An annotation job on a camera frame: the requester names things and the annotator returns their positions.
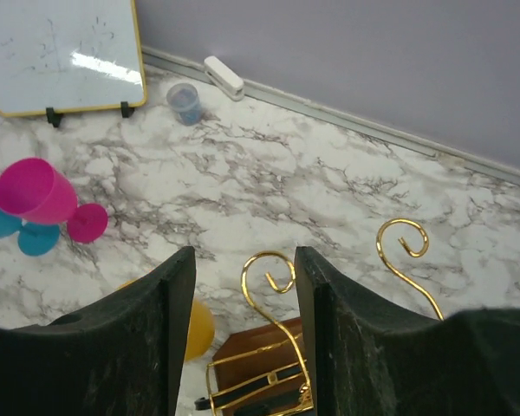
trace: pink goblet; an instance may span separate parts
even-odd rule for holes
[[[77,207],[71,183],[39,158],[19,160],[0,175],[0,209],[36,224],[68,221],[68,234],[78,243],[91,243],[107,227],[106,210],[98,204]]]

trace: marble table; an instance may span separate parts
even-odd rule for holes
[[[170,86],[188,81],[206,108],[195,127],[166,106]],[[292,257],[312,245],[338,269],[387,299],[432,315],[427,300],[380,262],[375,235],[390,218],[419,221],[430,250],[410,258],[417,231],[396,225],[384,245],[395,265],[436,297],[445,315],[482,306],[520,307],[520,187],[215,87],[148,69],[148,103],[119,112],[69,115],[54,129],[43,118],[0,119],[0,172],[43,157],[76,185],[82,202],[110,215],[105,236],[73,244],[65,233],[43,257],[0,240],[0,326],[46,324],[143,276],[184,245],[198,256],[196,297],[216,316],[210,352],[186,364],[179,415],[205,394],[204,369],[228,334],[263,325],[245,306],[243,263],[260,250]],[[279,319],[298,315],[296,294],[278,295],[275,260],[253,266],[251,287]]]

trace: gray wall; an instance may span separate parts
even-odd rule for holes
[[[143,43],[520,168],[520,0],[139,0]]]

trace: small whiteboard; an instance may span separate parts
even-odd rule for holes
[[[0,0],[0,114],[146,101],[134,0]]]

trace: gold curl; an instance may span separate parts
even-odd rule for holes
[[[419,234],[422,236],[422,239],[424,241],[424,243],[422,245],[422,249],[420,251],[414,251],[414,250],[412,250],[410,248],[410,246],[408,245],[408,243],[406,242],[406,240],[403,237],[399,238],[399,243],[400,243],[400,245],[402,245],[402,247],[408,253],[408,256],[418,258],[418,257],[424,256],[425,253],[427,252],[427,249],[430,247],[430,241],[429,241],[429,238],[427,236],[426,230],[424,230],[420,224],[418,224],[418,223],[416,223],[416,222],[414,222],[414,221],[412,221],[410,219],[395,218],[395,219],[390,219],[389,221],[384,223],[380,227],[380,230],[378,231],[378,236],[375,239],[375,248],[378,251],[378,255],[380,256],[381,261],[387,266],[388,269],[390,269],[396,276],[400,277],[402,280],[404,280],[405,282],[410,284],[418,292],[420,292],[422,295],[424,295],[426,297],[426,299],[432,305],[433,310],[435,311],[435,314],[437,315],[437,317],[441,321],[443,321],[443,319],[444,319],[443,318],[443,314],[441,313],[441,309],[439,308],[437,302],[435,302],[435,299],[433,299],[433,296],[430,295],[430,293],[427,290],[425,290],[419,284],[417,284],[413,279],[411,279],[410,277],[408,277],[404,273],[402,273],[399,270],[397,270],[397,268],[394,267],[391,264],[391,262],[389,262],[389,260],[387,260],[387,257],[385,255],[385,253],[383,252],[383,248],[381,247],[381,239],[383,238],[383,233],[391,225],[399,224],[399,223],[408,224],[408,225],[411,225],[412,227],[414,227],[416,230],[418,230]]]
[[[247,288],[247,282],[246,278],[249,272],[250,266],[259,258],[261,257],[279,257],[281,258],[289,268],[289,272],[291,274],[291,279],[287,283],[287,285],[284,288],[280,288],[277,286],[276,281],[272,277],[270,273],[266,273],[266,279],[268,279],[268,282],[270,283],[270,286],[273,290],[275,290],[277,293],[286,293],[288,292],[296,281],[296,274],[295,274],[295,265],[293,262],[290,261],[290,259],[285,256],[283,253],[280,253],[279,251],[273,251],[273,250],[267,250],[267,251],[260,251],[259,253],[255,254],[251,258],[247,260],[247,262],[243,266],[243,272],[241,273],[241,289],[244,294],[244,298],[246,299],[246,302],[260,315],[262,315],[264,318],[266,318],[268,321],[276,325],[279,329],[281,329],[287,338],[289,339],[289,342],[293,345],[293,349],[296,353],[296,358],[298,359],[299,365],[301,366],[302,374],[304,375],[306,389],[308,389],[308,392],[311,392],[311,385],[310,385],[310,378],[308,370],[306,369],[306,362],[302,357],[301,350],[298,347],[298,344],[296,343],[296,338],[290,333],[290,331],[285,328],[284,325],[282,325],[276,318],[271,316],[268,312],[260,308],[254,300],[250,297],[249,289]]]

